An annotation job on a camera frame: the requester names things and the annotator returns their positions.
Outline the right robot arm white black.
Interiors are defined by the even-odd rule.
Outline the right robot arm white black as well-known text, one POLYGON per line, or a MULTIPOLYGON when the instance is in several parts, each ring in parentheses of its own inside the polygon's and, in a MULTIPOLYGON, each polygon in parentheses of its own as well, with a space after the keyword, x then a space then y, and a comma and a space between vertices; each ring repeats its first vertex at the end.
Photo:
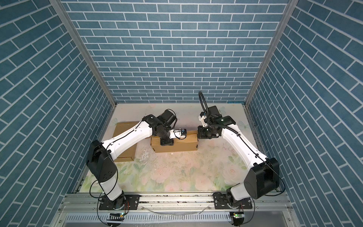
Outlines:
POLYGON ((223 117, 216 106, 203 107, 199 115, 199 139, 222 137, 241 157, 249 170, 245 179, 227 189, 230 202, 246 198, 258 199, 280 186, 279 162, 260 152, 242 133, 236 122, 223 117))

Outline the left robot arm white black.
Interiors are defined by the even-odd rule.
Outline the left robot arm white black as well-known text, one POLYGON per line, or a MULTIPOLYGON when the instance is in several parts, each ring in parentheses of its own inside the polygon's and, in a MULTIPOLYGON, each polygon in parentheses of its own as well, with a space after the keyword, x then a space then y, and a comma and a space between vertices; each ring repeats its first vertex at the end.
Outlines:
POLYGON ((123 204, 123 190, 118 184, 118 169, 115 160, 127 149, 148 137, 160 138, 162 146, 173 146, 174 139, 185 139, 186 129, 175 129, 176 114, 166 109, 158 117, 149 114, 127 131, 100 142, 91 142, 86 159, 86 166, 96 177, 106 198, 116 204, 123 204))

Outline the right green circuit board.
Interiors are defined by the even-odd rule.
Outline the right green circuit board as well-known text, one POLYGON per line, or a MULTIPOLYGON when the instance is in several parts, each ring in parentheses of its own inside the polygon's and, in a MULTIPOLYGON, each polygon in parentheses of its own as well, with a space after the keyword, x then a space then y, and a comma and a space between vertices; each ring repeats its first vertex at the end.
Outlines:
POLYGON ((230 216, 233 221, 238 220, 243 222, 245 219, 245 214, 243 212, 231 212, 230 216))

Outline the green circuit board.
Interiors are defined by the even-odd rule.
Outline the green circuit board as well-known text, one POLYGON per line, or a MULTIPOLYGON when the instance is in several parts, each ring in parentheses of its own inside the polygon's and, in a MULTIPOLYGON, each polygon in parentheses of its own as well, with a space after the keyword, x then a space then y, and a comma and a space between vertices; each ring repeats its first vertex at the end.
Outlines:
POLYGON ((124 221, 125 220, 125 214, 124 213, 110 213, 107 222, 112 221, 124 221))
POLYGON ((245 219, 245 214, 243 212, 231 212, 230 216, 233 221, 238 220, 243 222, 245 219))

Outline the left green circuit board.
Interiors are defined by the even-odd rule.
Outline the left green circuit board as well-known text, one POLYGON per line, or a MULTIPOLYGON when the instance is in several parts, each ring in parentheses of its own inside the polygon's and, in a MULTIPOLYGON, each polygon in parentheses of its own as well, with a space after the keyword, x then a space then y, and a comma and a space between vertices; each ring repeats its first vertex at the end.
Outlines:
POLYGON ((124 213, 110 213, 107 222, 112 221, 124 221, 125 220, 125 214, 124 213))

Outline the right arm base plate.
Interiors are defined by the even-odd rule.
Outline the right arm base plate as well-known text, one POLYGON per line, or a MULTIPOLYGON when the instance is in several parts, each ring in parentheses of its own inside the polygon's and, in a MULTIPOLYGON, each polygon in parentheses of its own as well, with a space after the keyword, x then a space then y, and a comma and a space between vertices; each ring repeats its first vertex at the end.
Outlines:
POLYGON ((226 209, 252 209, 252 203, 249 198, 235 200, 231 194, 215 192, 212 194, 214 207, 216 210, 226 209))

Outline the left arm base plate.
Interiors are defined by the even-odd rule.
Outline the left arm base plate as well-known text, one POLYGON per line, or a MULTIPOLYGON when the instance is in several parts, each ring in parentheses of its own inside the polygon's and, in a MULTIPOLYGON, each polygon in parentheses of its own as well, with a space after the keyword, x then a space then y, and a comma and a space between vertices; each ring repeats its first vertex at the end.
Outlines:
POLYGON ((137 210, 139 201, 139 194, 122 194, 114 201, 111 201, 106 195, 104 195, 99 199, 100 205, 98 209, 101 211, 137 210))

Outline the aluminium front rail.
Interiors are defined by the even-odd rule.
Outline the aluminium front rail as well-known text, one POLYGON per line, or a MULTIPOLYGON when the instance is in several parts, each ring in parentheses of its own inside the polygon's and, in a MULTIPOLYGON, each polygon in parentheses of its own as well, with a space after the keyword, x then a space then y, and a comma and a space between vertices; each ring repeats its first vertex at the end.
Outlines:
MULTIPOLYGON (((128 206, 119 211, 150 211, 193 213, 205 211, 292 211, 286 193, 263 196, 258 200, 243 199, 238 205, 230 205, 220 193, 126 193, 128 206)), ((110 203, 95 199, 86 193, 67 194, 59 211, 68 212, 116 212, 110 203)))

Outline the right aluminium corner post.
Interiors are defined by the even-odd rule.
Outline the right aluminium corner post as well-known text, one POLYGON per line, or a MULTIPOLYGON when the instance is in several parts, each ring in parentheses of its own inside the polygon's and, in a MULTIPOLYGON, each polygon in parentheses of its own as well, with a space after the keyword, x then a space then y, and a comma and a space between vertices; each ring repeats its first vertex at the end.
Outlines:
POLYGON ((283 32, 293 14, 293 11, 295 10, 295 7, 298 4, 298 0, 290 0, 284 10, 284 13, 282 15, 281 21, 279 22, 276 32, 271 40, 271 44, 269 45, 269 48, 264 56, 264 60, 261 63, 260 69, 258 73, 256 74, 255 80, 251 86, 251 89, 247 95, 247 98, 245 100, 245 106, 249 106, 252 102, 253 96, 255 92, 257 91, 257 88, 264 76, 264 73, 267 69, 267 66, 272 58, 273 53, 275 52, 277 45, 279 44, 279 41, 281 40, 281 37, 283 35, 283 32))

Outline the aluminium corner post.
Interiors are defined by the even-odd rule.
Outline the aluminium corner post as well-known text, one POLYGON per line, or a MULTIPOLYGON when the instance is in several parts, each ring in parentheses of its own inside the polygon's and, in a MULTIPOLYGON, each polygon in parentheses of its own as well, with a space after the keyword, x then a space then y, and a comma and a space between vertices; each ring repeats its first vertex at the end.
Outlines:
POLYGON ((283 35, 283 32, 293 14, 293 11, 295 10, 295 7, 298 4, 298 0, 290 0, 284 10, 284 13, 282 15, 281 21, 279 22, 276 32, 271 40, 271 44, 269 45, 269 48, 264 56, 264 60, 261 63, 260 69, 258 73, 256 74, 255 80, 251 86, 251 89, 247 95, 247 98, 245 100, 245 106, 249 106, 252 102, 253 96, 255 92, 257 91, 257 88, 264 76, 264 73, 267 69, 267 66, 272 58, 273 53, 275 52, 277 45, 279 44, 279 41, 281 40, 281 37, 283 35))
POLYGON ((116 107, 117 102, 115 101, 113 95, 111 94, 109 88, 107 87, 102 75, 100 74, 95 62, 93 61, 91 55, 89 54, 83 40, 81 39, 79 33, 77 32, 77 29, 75 28, 70 16, 68 15, 67 11, 65 10, 62 2, 60 0, 49 0, 49 2, 52 5, 52 7, 54 8, 55 12, 57 13, 61 22, 64 24, 66 30, 68 31, 68 33, 71 36, 72 40, 74 41, 76 47, 78 48, 81 55, 83 56, 88 67, 92 71, 95 79, 98 81, 99 85, 101 86, 103 92, 107 96, 109 102, 111 103, 111 105, 113 107, 116 107))

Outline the left aluminium corner post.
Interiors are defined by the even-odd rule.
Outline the left aluminium corner post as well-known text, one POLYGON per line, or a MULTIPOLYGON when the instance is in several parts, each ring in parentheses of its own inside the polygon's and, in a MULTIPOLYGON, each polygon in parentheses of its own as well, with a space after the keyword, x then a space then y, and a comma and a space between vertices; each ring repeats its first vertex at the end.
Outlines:
POLYGON ((101 86, 103 92, 107 96, 109 102, 111 103, 111 105, 113 107, 116 107, 117 102, 115 101, 113 95, 111 94, 109 88, 107 87, 102 75, 100 74, 95 62, 93 61, 91 55, 89 54, 83 40, 81 39, 79 33, 77 32, 77 29, 75 28, 70 16, 68 15, 67 11, 65 10, 62 2, 60 0, 49 0, 49 2, 52 5, 52 7, 54 8, 55 12, 57 13, 61 22, 64 24, 66 30, 68 31, 68 33, 71 36, 72 40, 74 41, 76 47, 78 48, 81 55, 83 56, 88 67, 92 71, 95 79, 98 81, 99 85, 101 86))

